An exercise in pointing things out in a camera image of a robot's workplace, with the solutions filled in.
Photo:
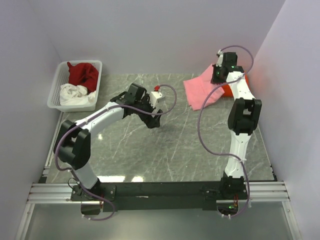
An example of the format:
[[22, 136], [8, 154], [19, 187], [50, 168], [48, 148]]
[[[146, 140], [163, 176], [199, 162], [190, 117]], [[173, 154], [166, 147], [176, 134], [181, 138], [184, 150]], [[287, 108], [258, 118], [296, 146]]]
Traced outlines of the pink t shirt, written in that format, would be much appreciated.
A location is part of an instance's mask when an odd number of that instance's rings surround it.
[[210, 65], [200, 76], [183, 82], [187, 102], [193, 111], [201, 109], [209, 93], [217, 86], [211, 83], [213, 66]]

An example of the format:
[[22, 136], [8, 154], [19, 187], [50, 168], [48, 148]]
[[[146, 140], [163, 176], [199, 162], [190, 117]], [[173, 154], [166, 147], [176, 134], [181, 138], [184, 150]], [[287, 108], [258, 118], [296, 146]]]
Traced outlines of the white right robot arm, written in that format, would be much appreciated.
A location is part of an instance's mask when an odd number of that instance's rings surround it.
[[258, 126], [262, 101], [251, 93], [245, 71], [237, 65], [237, 54], [219, 50], [217, 56], [211, 82], [220, 85], [227, 83], [234, 99], [227, 120], [231, 133], [230, 151], [219, 187], [221, 197], [230, 200], [236, 194], [246, 192], [243, 166], [249, 140]]

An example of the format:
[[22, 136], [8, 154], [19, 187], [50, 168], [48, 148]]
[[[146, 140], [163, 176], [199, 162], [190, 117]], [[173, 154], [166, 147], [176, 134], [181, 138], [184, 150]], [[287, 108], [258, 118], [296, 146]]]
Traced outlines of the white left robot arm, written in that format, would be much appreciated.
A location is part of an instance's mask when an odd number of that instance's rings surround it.
[[69, 165], [74, 178], [82, 184], [82, 195], [88, 201], [94, 201], [102, 194], [101, 181], [89, 164], [92, 138], [132, 114], [138, 115], [149, 129], [160, 127], [162, 110], [158, 110], [155, 116], [152, 113], [163, 98], [159, 86], [147, 93], [144, 87], [132, 83], [127, 91], [113, 97], [103, 108], [87, 118], [62, 123], [54, 153], [59, 160]]

